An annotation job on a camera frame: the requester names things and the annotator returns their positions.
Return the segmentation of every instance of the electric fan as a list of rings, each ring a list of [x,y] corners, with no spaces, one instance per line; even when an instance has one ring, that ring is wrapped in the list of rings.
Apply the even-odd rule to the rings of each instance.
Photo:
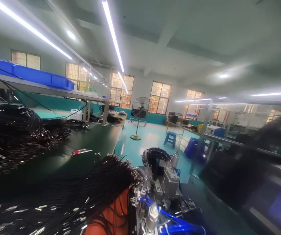
[[[132,104],[132,115],[137,118],[137,127],[136,134],[131,135],[131,139],[140,140],[141,137],[137,135],[138,125],[140,123],[140,119],[144,119],[148,110],[153,107],[151,101],[146,97],[140,97],[136,99]]]

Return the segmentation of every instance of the fluorescent light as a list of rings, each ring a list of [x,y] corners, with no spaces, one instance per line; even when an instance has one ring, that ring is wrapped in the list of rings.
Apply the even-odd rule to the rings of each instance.
[[[73,40],[75,40],[75,36],[73,33],[71,33],[70,31],[67,31],[67,34],[69,35],[70,38],[72,38]]]
[[[200,100],[211,100],[211,99],[200,99]],[[195,101],[200,101],[200,100],[195,100]]]
[[[122,70],[122,72],[124,72],[124,68],[123,68],[123,64],[122,64],[122,60],[121,60],[121,55],[120,55],[120,51],[119,51],[119,46],[118,46],[117,38],[115,37],[114,27],[113,27],[113,24],[112,24],[112,19],[111,19],[111,15],[110,15],[109,5],[108,5],[107,1],[101,1],[101,2],[102,2],[102,6],[104,7],[104,11],[105,11],[106,18],[107,18],[107,21],[108,21],[109,29],[110,29],[112,40],[113,40],[113,43],[114,43],[114,47],[115,47],[115,50],[117,52],[119,63],[120,63],[120,66],[121,66],[121,70]]]
[[[124,86],[125,86],[125,89],[127,89],[127,87],[126,87],[126,85],[125,85],[125,82],[124,82],[124,80],[123,80],[123,77],[121,76],[120,72],[118,72],[118,74],[119,74],[119,77],[121,78],[121,81],[123,82],[123,84],[124,84]]]
[[[269,95],[281,95],[281,92],[278,92],[278,93],[269,93],[269,94],[258,94],[258,95],[252,95],[252,96],[269,96]]]
[[[9,8],[7,8],[4,4],[0,2],[0,9],[5,12],[7,15],[12,17],[14,20],[19,22],[21,25],[23,25],[25,28],[30,30],[32,33],[34,33],[36,36],[47,42],[49,45],[51,45],[53,48],[55,48],[57,51],[61,52],[63,55],[68,57],[69,59],[72,59],[67,53],[65,53],[63,50],[61,50],[59,47],[57,47],[55,44],[53,44],[51,41],[49,41],[44,35],[42,35],[39,31],[37,31],[35,28],[33,28],[31,25],[29,25],[27,22],[25,22],[22,18],[17,16],[13,11],[11,11]]]
[[[177,102],[193,102],[193,101],[195,100],[184,100],[184,101],[175,101],[175,102],[177,103]]]

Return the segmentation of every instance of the teal floor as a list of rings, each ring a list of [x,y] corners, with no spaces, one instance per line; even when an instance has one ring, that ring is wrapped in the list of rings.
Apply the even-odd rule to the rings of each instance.
[[[132,161],[132,166],[137,167],[143,165],[141,160],[141,154],[144,150],[152,147],[159,147],[165,150],[168,154],[173,154],[174,152],[179,152],[180,158],[177,165],[177,168],[181,170],[180,181],[183,183],[188,182],[189,178],[189,170],[192,165],[192,161],[187,159],[184,155],[184,147],[179,147],[179,138],[177,138],[175,149],[172,148],[172,144],[166,143],[163,145],[165,137],[166,137],[166,126],[157,125],[147,123],[147,126],[139,125],[137,135],[141,136],[141,140],[133,140],[130,138],[131,135],[136,132],[137,122],[133,121],[132,123],[128,123],[128,121],[124,124],[124,129],[122,130],[120,137],[117,142],[115,153],[118,156],[126,156],[127,159]],[[168,131],[172,131],[178,134],[182,134],[182,129],[169,127]],[[197,135],[187,132],[184,132],[184,139],[188,141],[190,137],[199,138]],[[186,145],[185,140],[182,140],[181,144]],[[200,171],[200,166],[196,165],[194,170],[194,174],[198,174]]]

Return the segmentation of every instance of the workbench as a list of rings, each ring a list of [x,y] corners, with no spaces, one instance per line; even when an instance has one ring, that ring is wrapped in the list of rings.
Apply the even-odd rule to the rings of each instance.
[[[95,116],[101,118],[101,115],[103,114],[103,112],[99,112],[99,113],[94,113]],[[113,123],[113,122],[108,122],[109,124],[107,125],[111,125],[111,126],[116,126],[116,127],[124,127],[124,123],[126,120],[127,115],[121,115],[119,113],[114,113],[111,116],[115,117],[115,118],[122,118],[123,121],[121,121],[121,123]]]
[[[113,153],[122,127],[88,123],[89,130],[78,131],[57,148],[27,161],[9,174],[0,176],[0,202],[16,198],[35,190],[42,190],[47,180],[83,174],[97,160]],[[71,157],[76,149],[91,149],[91,152]]]

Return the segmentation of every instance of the blue stool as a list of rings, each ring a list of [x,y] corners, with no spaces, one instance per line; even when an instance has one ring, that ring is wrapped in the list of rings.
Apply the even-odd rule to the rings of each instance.
[[[176,142],[176,133],[174,132],[168,132],[166,139],[164,140],[163,145],[166,145],[166,143],[171,143],[172,144],[172,148],[175,148],[175,142]]]

